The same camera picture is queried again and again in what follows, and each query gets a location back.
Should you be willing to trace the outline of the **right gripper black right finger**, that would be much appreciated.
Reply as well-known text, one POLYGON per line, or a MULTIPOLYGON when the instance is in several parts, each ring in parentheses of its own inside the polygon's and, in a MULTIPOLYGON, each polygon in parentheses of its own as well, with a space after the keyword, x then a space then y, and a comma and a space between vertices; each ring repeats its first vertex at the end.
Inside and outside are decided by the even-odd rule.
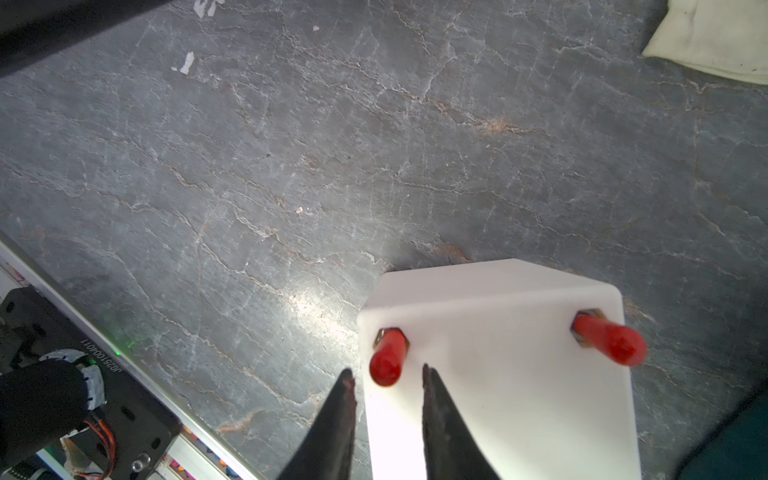
POLYGON ((422 437, 428 479, 499 479, 438 371, 423 365, 422 437))

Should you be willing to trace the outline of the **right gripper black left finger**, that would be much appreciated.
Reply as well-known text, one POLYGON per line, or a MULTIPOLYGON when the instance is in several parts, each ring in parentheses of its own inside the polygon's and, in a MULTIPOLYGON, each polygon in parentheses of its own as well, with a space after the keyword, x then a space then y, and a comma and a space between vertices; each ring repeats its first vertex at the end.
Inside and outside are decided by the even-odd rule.
POLYGON ((356 429, 355 379, 345 368, 279 479, 349 479, 356 429))

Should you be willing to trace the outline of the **white metal box with screws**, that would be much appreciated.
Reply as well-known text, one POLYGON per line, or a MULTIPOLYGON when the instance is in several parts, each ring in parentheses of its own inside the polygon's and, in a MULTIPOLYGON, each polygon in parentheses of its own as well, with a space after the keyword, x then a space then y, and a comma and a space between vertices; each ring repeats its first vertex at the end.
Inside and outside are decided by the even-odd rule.
POLYGON ((638 479, 630 370, 571 331, 579 312, 622 323, 613 285, 517 259, 384 274, 357 317, 368 364, 383 329, 410 348, 400 379, 364 391, 372 475, 422 479, 424 366, 435 368, 503 479, 638 479))

